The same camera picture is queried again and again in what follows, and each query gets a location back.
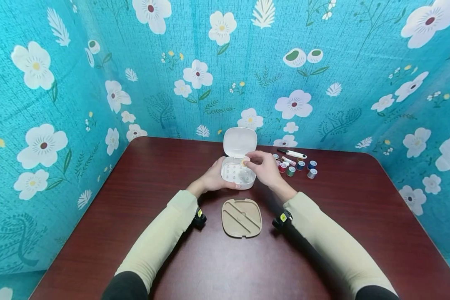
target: dark red table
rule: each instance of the dark red table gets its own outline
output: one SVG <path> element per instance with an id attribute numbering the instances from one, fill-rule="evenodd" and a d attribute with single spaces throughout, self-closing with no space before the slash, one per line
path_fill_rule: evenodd
<path id="1" fill-rule="evenodd" d="M 403 300 L 450 299 L 449 267 L 375 158 L 298 151 L 318 162 L 319 174 L 313 180 L 306 171 L 283 176 L 367 249 Z M 30 299 L 99 299 L 144 228 L 222 153 L 219 142 L 133 140 Z M 239 240 L 224 233 L 221 207 L 238 197 L 260 205 L 259 236 Z M 274 230 L 274 202 L 259 182 L 250 190 L 210 192 L 200 201 L 207 224 L 182 236 L 153 282 L 152 299 L 340 298 L 299 243 Z"/>

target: beige lid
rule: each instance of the beige lid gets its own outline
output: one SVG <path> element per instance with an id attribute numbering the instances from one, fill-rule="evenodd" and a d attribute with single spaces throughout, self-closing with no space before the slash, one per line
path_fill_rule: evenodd
<path id="1" fill-rule="evenodd" d="M 254 237 L 262 231 L 260 208 L 250 199 L 227 200 L 222 206 L 222 224 L 231 237 Z"/>

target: hand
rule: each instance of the hand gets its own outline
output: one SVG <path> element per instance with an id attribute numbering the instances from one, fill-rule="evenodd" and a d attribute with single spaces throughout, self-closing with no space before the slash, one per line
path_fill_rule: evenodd
<path id="1" fill-rule="evenodd" d="M 220 157 L 199 179 L 191 183 L 187 190 L 198 197 L 209 190 L 219 190 L 228 188 L 232 190 L 240 189 L 240 185 L 226 181 L 222 178 L 222 162 L 225 157 Z"/>

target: white plastic box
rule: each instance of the white plastic box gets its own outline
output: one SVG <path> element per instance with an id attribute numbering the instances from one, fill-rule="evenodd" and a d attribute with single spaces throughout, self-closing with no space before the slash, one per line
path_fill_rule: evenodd
<path id="1" fill-rule="evenodd" d="M 240 190 L 253 186 L 257 175 L 241 165 L 242 158 L 257 149 L 257 133 L 249 128 L 233 127 L 224 135 L 224 151 L 228 155 L 222 163 L 222 178 L 239 184 Z"/>

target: teal backdrop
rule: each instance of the teal backdrop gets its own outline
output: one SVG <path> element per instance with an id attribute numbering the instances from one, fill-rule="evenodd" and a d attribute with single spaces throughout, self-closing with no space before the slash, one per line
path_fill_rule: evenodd
<path id="1" fill-rule="evenodd" d="M 450 0 L 3 0 L 0 300 L 133 138 L 236 126 L 373 155 L 450 265 Z"/>

